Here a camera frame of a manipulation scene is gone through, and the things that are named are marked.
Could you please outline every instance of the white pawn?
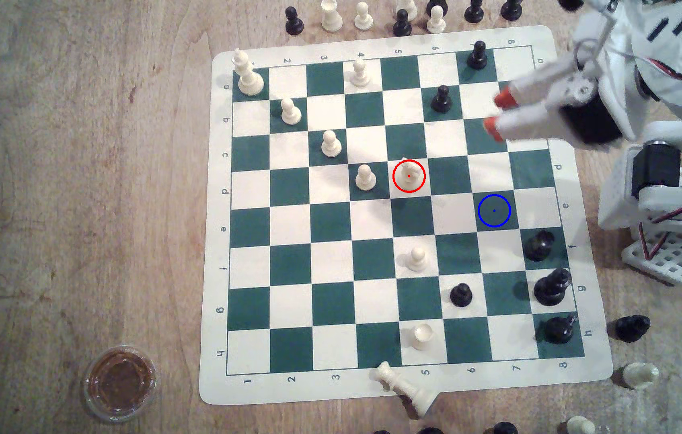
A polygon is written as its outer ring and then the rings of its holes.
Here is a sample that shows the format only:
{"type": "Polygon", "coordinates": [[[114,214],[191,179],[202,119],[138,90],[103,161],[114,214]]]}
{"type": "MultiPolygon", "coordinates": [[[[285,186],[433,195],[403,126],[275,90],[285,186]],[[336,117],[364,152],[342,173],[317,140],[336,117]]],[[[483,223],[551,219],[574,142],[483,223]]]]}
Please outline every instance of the white pawn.
{"type": "Polygon", "coordinates": [[[583,416],[573,416],[567,421],[567,434],[594,434],[596,426],[583,416]]]}
{"type": "Polygon", "coordinates": [[[357,176],[354,179],[357,188],[367,192],[376,186],[376,174],[370,171],[368,164],[361,164],[357,168],[357,176]]]}
{"type": "Polygon", "coordinates": [[[419,324],[411,329],[411,344],[416,350],[423,351],[430,347],[435,333],[430,324],[419,324]]]}
{"type": "Polygon", "coordinates": [[[327,157],[336,157],[341,153],[341,142],[336,138],[336,133],[332,130],[327,130],[323,133],[323,145],[321,146],[323,154],[327,157]]]}
{"type": "Polygon", "coordinates": [[[239,49],[234,50],[234,71],[239,74],[239,90],[247,96],[257,95],[263,90],[263,77],[252,70],[250,56],[239,49]]]}
{"type": "Polygon", "coordinates": [[[301,109],[297,108],[290,98],[285,98],[280,104],[282,105],[282,121],[288,125],[295,125],[301,121],[301,109]]]}
{"type": "Polygon", "coordinates": [[[331,33],[338,32],[343,25],[343,18],[336,10],[338,9],[336,0],[323,0],[320,3],[320,8],[323,10],[323,29],[331,33]]]}
{"type": "Polygon", "coordinates": [[[416,8],[416,3],[413,0],[397,0],[394,4],[394,15],[397,15],[397,11],[401,9],[405,9],[405,12],[408,12],[409,23],[419,15],[419,10],[416,8]]]}
{"type": "Polygon", "coordinates": [[[430,33],[443,33],[445,30],[445,20],[443,19],[443,8],[440,5],[432,6],[432,15],[427,20],[427,30],[430,33]]]}
{"type": "Polygon", "coordinates": [[[411,271],[424,271],[427,268],[427,254],[421,247],[413,247],[411,249],[411,254],[408,255],[406,260],[406,265],[411,271]]]}
{"type": "Polygon", "coordinates": [[[401,375],[393,371],[389,366],[389,363],[385,361],[382,361],[379,367],[376,368],[374,376],[378,381],[385,381],[390,386],[390,389],[402,391],[403,395],[411,400],[411,404],[419,415],[419,418],[423,418],[424,415],[427,414],[427,411],[430,411],[432,403],[438,397],[436,391],[418,388],[403,379],[401,375]]]}
{"type": "Polygon", "coordinates": [[[360,30],[370,29],[374,24],[374,17],[368,13],[368,4],[365,2],[357,3],[357,16],[354,17],[354,25],[360,30]]]}
{"type": "Polygon", "coordinates": [[[352,77],[352,84],[357,87],[365,87],[370,83],[370,76],[365,71],[365,60],[357,59],[352,64],[354,68],[354,76],[352,77]]]}
{"type": "Polygon", "coordinates": [[[632,389],[645,389],[659,377],[660,370],[652,363],[634,362],[623,368],[623,380],[632,389]]]}

